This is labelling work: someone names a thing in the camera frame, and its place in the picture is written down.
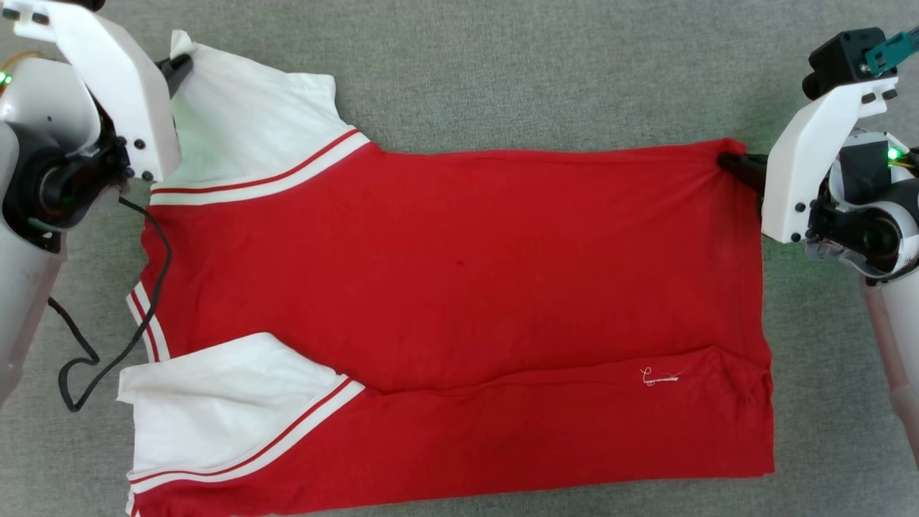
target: shirt sleeve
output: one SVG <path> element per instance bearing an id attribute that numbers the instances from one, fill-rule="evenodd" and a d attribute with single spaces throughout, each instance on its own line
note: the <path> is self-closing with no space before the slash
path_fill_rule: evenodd
<path id="1" fill-rule="evenodd" d="M 182 165 L 160 187 L 270 178 L 353 129 L 338 117 L 330 75 L 287 74 L 176 30 L 170 56 L 180 54 L 193 62 L 172 102 Z"/>

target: gray fabric surface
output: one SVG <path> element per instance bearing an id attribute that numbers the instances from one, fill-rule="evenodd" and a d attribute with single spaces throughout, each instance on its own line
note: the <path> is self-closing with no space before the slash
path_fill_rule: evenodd
<path id="1" fill-rule="evenodd" d="M 891 33 L 919 23 L 911 0 L 109 3 L 104 14 L 154 57 L 166 55 L 171 29 L 186 29 L 210 46 L 286 71 L 332 74 L 343 118 L 383 147 L 408 152 L 595 150 L 723 135 L 767 152 L 806 103 L 800 80 L 810 51 L 842 29 Z M 4 53 L 34 47 L 0 26 Z M 919 59 L 902 67 L 900 91 L 894 112 L 864 125 L 917 144 Z M 146 201 L 147 194 L 138 185 L 132 198 Z M 133 331 L 123 300 L 145 261 L 141 227 L 140 216 L 123 208 L 101 213 L 70 238 L 70 261 L 55 287 L 104 361 Z M 666 243 L 648 243 L 649 252 L 661 247 Z M 855 274 L 809 263 L 798 246 L 765 243 L 764 261 L 764 326 L 775 355 L 774 475 L 329 515 L 919 514 L 919 473 L 887 400 Z M 114 401 L 112 375 L 82 413 L 64 409 L 57 371 L 79 351 L 49 311 L 26 379 L 0 411 L 0 516 L 123 514 L 130 407 Z M 142 356 L 136 350 L 129 363 Z M 322 466 L 315 468 L 320 475 Z"/>

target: white thread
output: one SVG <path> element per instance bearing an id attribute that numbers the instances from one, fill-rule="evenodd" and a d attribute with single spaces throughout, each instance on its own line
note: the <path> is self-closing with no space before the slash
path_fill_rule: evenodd
<path id="1" fill-rule="evenodd" d="M 653 386 L 654 383 L 667 383 L 667 382 L 673 382 L 673 381 L 678 381 L 678 380 L 680 380 L 680 378 L 678 377 L 679 373 L 677 373 L 676 375 L 672 375 L 672 374 L 669 374 L 669 373 L 664 373 L 665 375 L 670 375 L 670 376 L 669 376 L 669 377 L 664 377 L 664 378 L 661 378 L 661 379 L 648 379 L 647 376 L 648 376 L 648 374 L 651 373 L 651 367 L 650 367 L 650 366 L 647 367 L 647 368 L 645 368 L 644 370 L 639 370 L 639 372 L 641 372 L 641 381 L 642 381 L 642 382 L 644 383 L 644 385 L 646 385 L 646 386 Z"/>

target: robotic arm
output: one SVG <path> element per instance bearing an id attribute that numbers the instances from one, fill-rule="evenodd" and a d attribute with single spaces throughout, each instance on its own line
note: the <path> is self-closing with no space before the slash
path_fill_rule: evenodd
<path id="1" fill-rule="evenodd" d="M 128 180 L 162 180 L 179 165 L 171 94 L 187 56 L 154 63 L 88 6 L 7 0 L 17 35 L 55 43 L 69 63 L 21 60 L 0 97 L 0 403 L 66 259 L 65 234 Z"/>
<path id="2" fill-rule="evenodd" d="M 812 103 L 768 156 L 721 165 L 761 196 L 763 234 L 805 242 L 811 259 L 840 259 L 863 292 L 891 388 L 919 465 L 919 149 L 858 120 L 897 97 L 896 65 L 919 48 L 919 28 L 886 40 L 877 28 L 842 32 L 811 54 Z"/>

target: yellow wire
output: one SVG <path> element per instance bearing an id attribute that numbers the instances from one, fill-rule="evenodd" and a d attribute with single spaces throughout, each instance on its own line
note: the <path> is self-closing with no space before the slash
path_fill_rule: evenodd
<path id="1" fill-rule="evenodd" d="M 16 54 L 15 56 L 7 59 L 6 63 L 3 63 L 3 66 L 0 66 L 0 71 L 5 72 L 6 69 L 9 68 L 13 63 L 21 59 L 25 59 L 27 57 L 45 57 L 45 56 L 41 52 L 35 52 L 35 51 L 20 52 Z"/>

